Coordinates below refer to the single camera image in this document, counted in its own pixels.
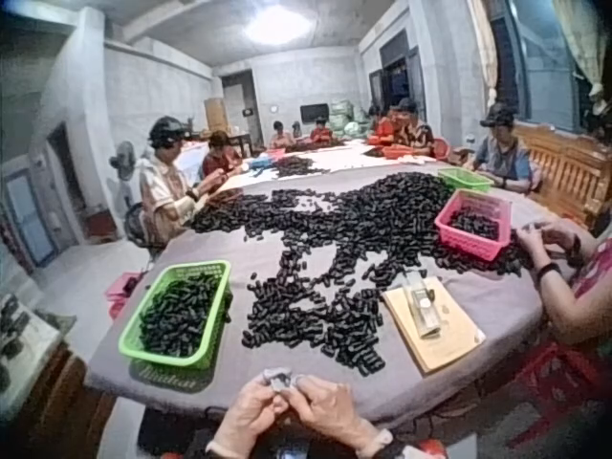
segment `green plastic basket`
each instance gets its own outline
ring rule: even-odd
[[[438,171],[438,176],[453,188],[473,189],[486,193],[493,185],[493,181],[482,175],[475,174],[461,167],[453,167]]]
[[[127,323],[119,340],[119,352],[132,359],[151,361],[171,366],[194,366],[197,368],[208,368],[216,350],[216,339],[219,328],[223,326],[224,296],[227,291],[230,278],[231,265],[227,261],[208,261],[204,263],[185,263],[167,267],[148,290],[136,311]],[[141,314],[153,303],[155,294],[162,292],[171,282],[186,279],[193,275],[205,273],[214,275],[219,280],[217,292],[212,301],[208,313],[207,324],[204,327],[202,341],[198,350],[189,357],[170,357],[162,354],[146,352],[141,343]]]

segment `blue shirt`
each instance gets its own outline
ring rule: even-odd
[[[499,143],[493,136],[483,140],[476,152],[474,162],[485,164],[487,171],[508,180],[531,180],[529,149],[522,140],[517,139],[514,146],[502,153]]]

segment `ceiling light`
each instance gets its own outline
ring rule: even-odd
[[[263,10],[247,27],[247,37],[264,45],[283,45],[310,30],[305,17],[275,6]]]

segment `curtain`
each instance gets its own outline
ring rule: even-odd
[[[599,115],[607,105],[601,84],[607,31],[590,2],[553,0],[553,5],[572,56],[593,85],[590,98],[593,113]]]
[[[476,30],[476,41],[480,53],[483,77],[489,90],[487,107],[491,108],[497,99],[497,50],[495,49],[495,38],[483,0],[468,0],[471,20]]]

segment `gray tablecloth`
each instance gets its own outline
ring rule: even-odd
[[[259,194],[270,193],[277,188],[308,187],[323,192],[341,192],[365,186],[390,173],[413,170],[435,172],[436,168],[436,165],[393,165],[354,169],[289,182],[254,185],[246,192]],[[492,193],[513,201],[515,227],[546,214],[544,208],[517,194],[502,190],[494,190]],[[447,368],[424,376],[411,358],[386,310],[383,311],[384,326],[379,330],[381,342],[377,345],[386,361],[386,367],[368,378],[340,366],[323,356],[318,349],[311,349],[307,343],[295,349],[282,344],[267,344],[250,350],[240,342],[247,324],[247,313],[254,301],[254,296],[246,288],[247,283],[253,272],[258,272],[259,278],[275,275],[283,246],[280,233],[267,233],[263,241],[250,239],[248,242],[244,242],[244,235],[242,229],[230,234],[219,231],[196,234],[189,231],[173,241],[138,286],[89,362],[87,383],[157,408],[201,413],[210,406],[227,407],[240,387],[263,369],[289,366],[296,373],[350,383],[361,415],[382,426],[397,426],[432,409],[501,361],[533,330],[542,313],[541,301],[526,271],[523,271],[521,278],[516,275],[499,277],[494,273],[460,275],[440,270],[433,260],[425,259],[424,265],[429,269],[429,274],[442,276],[452,296],[487,336],[483,345]],[[334,253],[334,246],[314,250],[307,258],[307,275],[314,277],[326,271]],[[145,286],[168,265],[215,259],[231,263],[229,284],[234,293],[234,301],[230,309],[232,322],[226,325],[221,338],[214,374],[195,372],[198,383],[187,384],[185,390],[164,386],[165,383],[176,386],[176,381],[157,380],[156,384],[148,382],[152,370],[142,370],[136,361],[130,361],[118,350],[121,331],[141,300]],[[359,270],[364,270],[368,265],[360,261],[358,274]],[[361,282],[360,275],[357,279],[355,289],[365,288],[366,284],[369,286],[369,282]]]

